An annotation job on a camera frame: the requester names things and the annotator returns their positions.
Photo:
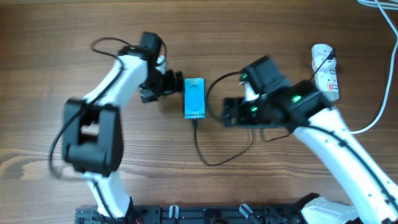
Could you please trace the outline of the blue Galaxy smartphone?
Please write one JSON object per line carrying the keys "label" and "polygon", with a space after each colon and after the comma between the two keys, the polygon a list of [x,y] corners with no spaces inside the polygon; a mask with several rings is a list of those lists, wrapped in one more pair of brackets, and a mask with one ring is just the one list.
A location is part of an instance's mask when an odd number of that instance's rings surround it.
{"label": "blue Galaxy smartphone", "polygon": [[184,118],[203,119],[205,111],[205,79],[184,79]]}

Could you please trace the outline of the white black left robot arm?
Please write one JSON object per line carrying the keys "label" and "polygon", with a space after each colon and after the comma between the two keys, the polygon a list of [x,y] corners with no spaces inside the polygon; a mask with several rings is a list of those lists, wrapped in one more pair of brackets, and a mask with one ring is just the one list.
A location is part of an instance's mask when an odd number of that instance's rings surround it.
{"label": "white black left robot arm", "polygon": [[124,43],[111,57],[115,63],[102,82],[82,99],[64,107],[63,160],[89,184],[100,223],[139,223],[132,198],[118,169],[124,153],[121,112],[135,91],[143,103],[181,93],[183,75],[167,68],[167,47],[160,36],[143,32],[139,45]]}

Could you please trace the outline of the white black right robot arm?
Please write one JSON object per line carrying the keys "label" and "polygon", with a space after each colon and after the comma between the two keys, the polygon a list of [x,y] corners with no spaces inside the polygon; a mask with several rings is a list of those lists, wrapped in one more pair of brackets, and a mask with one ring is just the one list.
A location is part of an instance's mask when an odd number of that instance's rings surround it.
{"label": "white black right robot arm", "polygon": [[292,85],[268,56],[244,67],[239,75],[246,95],[224,99],[224,125],[287,129],[317,155],[352,202],[347,206],[310,194],[298,207],[307,223],[397,223],[397,184],[312,82]]}

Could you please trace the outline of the white power strip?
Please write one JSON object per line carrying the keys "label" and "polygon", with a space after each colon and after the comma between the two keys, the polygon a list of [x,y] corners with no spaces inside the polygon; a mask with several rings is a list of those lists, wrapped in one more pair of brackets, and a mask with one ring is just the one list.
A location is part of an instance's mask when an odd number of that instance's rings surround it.
{"label": "white power strip", "polygon": [[316,87],[331,101],[340,98],[336,76],[336,50],[327,44],[312,47],[312,68]]}

